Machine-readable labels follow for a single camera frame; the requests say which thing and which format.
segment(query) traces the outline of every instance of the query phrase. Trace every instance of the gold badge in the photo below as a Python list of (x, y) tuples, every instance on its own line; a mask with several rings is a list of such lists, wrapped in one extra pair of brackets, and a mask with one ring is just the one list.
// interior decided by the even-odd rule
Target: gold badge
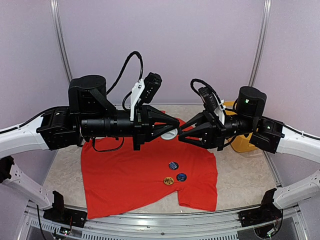
[(174, 179), (172, 177), (167, 176), (163, 179), (163, 182), (165, 185), (172, 185), (174, 184)]

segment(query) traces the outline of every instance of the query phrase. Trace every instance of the red shirt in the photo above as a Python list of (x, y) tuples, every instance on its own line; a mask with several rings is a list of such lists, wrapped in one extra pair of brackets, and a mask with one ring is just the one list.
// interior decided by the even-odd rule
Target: red shirt
[[(98, 150), (113, 149), (120, 140), (96, 140)], [(170, 162), (178, 163), (172, 170)], [(88, 218), (122, 214), (152, 204), (178, 191), (179, 205), (215, 211), (217, 205), (216, 158), (206, 149), (173, 140), (157, 139), (133, 151), (131, 137), (125, 138), (120, 150), (96, 152), (92, 142), (85, 143), (81, 153), (81, 170)], [(186, 174), (186, 180), (177, 175)], [(164, 178), (171, 177), (172, 185)]]

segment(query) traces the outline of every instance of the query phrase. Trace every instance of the white wall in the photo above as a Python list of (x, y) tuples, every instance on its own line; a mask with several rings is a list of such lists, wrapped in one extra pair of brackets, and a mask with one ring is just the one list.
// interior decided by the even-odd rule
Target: white wall
[[(68, 104), (68, 81), (59, 54), (50, 2), (0, 1), (0, 129)], [(15, 162), (43, 183), (55, 152), (17, 154)], [(0, 184), (0, 239), (12, 240), (28, 199)]]
[[(267, 94), (265, 116), (320, 136), (320, 2), (272, 1), (270, 22), (255, 87)], [(285, 185), (320, 164), (270, 155)], [(320, 197), (300, 204), (311, 239), (319, 239)]]
[[(154, 104), (195, 104), (192, 78), (210, 83), (228, 101), (248, 85), (264, 0), (61, 0), (59, 11), (73, 77), (99, 74), (108, 86), (137, 50), (144, 76), (162, 77)], [(127, 67), (109, 99), (122, 102), (139, 76)]]

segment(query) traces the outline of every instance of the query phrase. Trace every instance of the yellow container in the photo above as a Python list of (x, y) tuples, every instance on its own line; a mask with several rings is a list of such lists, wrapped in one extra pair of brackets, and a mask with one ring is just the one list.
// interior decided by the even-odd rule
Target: yellow container
[[(234, 105), (233, 101), (226, 101), (224, 105), (231, 109), (232, 106)], [(234, 115), (233, 111), (225, 111), (227, 115)], [(252, 136), (252, 133), (249, 134), (248, 137), (245, 137), (244, 135), (237, 136), (235, 140), (231, 143), (231, 147), (233, 150), (235, 150), (238, 153), (244, 153), (244, 152), (249, 152), (258, 149), (255, 145), (249, 143), (250, 138)]]

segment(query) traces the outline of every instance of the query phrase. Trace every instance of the blue badge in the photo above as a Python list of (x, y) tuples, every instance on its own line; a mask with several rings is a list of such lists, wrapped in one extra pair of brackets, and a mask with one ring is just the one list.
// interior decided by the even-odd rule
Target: blue badge
[(179, 168), (179, 164), (176, 163), (175, 161), (172, 161), (172, 162), (169, 163), (169, 168), (171, 170), (177, 170)]
[(187, 180), (187, 175), (185, 175), (184, 173), (179, 173), (179, 174), (176, 176), (176, 179), (177, 179), (179, 182), (184, 182), (185, 180)]

